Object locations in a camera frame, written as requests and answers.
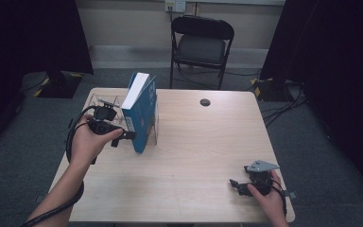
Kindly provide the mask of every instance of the wall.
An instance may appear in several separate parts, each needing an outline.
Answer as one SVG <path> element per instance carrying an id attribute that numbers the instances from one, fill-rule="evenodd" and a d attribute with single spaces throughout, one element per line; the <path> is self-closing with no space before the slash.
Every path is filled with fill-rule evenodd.
<path id="1" fill-rule="evenodd" d="M 77 0 L 88 44 L 170 46 L 170 18 L 164 1 Z M 229 22 L 233 48 L 268 49 L 283 6 L 186 3 L 185 14 Z"/>

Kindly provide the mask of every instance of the wooden table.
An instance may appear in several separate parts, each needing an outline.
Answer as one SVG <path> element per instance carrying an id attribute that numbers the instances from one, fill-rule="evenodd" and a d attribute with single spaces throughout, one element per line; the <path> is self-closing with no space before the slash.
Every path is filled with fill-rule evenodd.
<path id="1" fill-rule="evenodd" d="M 124 97 L 126 92 L 94 88 L 84 108 L 93 94 Z M 138 154 L 131 141 L 121 140 L 118 148 L 108 144 L 84 179 L 85 192 L 70 221 L 267 221 L 257 201 L 239 196 L 229 183 L 249 182 L 243 166 L 257 159 L 277 164 L 254 95 L 161 89 L 157 94 L 157 145 L 148 141 Z M 203 98 L 211 105 L 201 106 Z M 64 155 L 52 185 L 67 166 Z M 290 199 L 286 202 L 287 221 L 293 221 Z"/>

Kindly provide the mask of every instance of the book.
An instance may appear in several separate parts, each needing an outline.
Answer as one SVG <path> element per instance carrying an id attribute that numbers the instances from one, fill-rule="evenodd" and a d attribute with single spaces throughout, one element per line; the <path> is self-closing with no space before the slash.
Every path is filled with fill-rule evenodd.
<path id="1" fill-rule="evenodd" d="M 147 74 L 141 73 L 133 75 L 125 102 L 122 104 L 122 112 L 128 130 L 136 133 L 132 140 L 136 152 L 142 153 L 146 148 L 147 139 L 156 122 L 156 101 L 156 77 L 149 79 L 149 75 L 147 77 Z"/>

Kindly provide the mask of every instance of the book cover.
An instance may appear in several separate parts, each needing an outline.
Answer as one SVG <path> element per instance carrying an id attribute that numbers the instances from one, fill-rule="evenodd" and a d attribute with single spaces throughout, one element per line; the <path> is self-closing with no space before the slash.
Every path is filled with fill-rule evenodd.
<path id="1" fill-rule="evenodd" d="M 143 87 L 141 93 L 136 98 L 135 102 L 130 106 L 129 104 L 122 105 L 122 112 L 125 116 L 125 121 L 129 131 L 135 131 L 136 136 L 132 140 L 134 150 L 142 153 L 146 148 L 147 139 L 151 132 L 152 126 L 155 122 L 155 109 L 156 109 L 156 78 L 147 80 L 148 83 Z"/>

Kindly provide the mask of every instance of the human hand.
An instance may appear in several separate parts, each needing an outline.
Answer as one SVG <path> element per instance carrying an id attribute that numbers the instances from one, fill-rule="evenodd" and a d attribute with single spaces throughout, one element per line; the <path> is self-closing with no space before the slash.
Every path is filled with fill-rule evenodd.
<path id="1" fill-rule="evenodd" d="M 281 179 L 276 174 L 274 169 L 271 170 L 271 175 L 276 183 L 272 185 L 276 188 L 280 188 Z M 269 218 L 272 226 L 288 226 L 285 220 L 285 213 L 283 210 L 283 201 L 279 193 L 275 189 L 271 189 L 269 194 L 263 196 L 252 184 L 248 184 L 248 189 L 252 195 L 258 200 L 259 205 Z"/>
<path id="2" fill-rule="evenodd" d="M 95 134 L 87 124 L 92 118 L 91 115 L 85 114 L 78 122 L 79 128 L 76 130 L 72 142 L 72 159 L 70 164 L 89 165 L 109 141 L 123 133 L 122 129 L 118 129 L 104 135 Z"/>

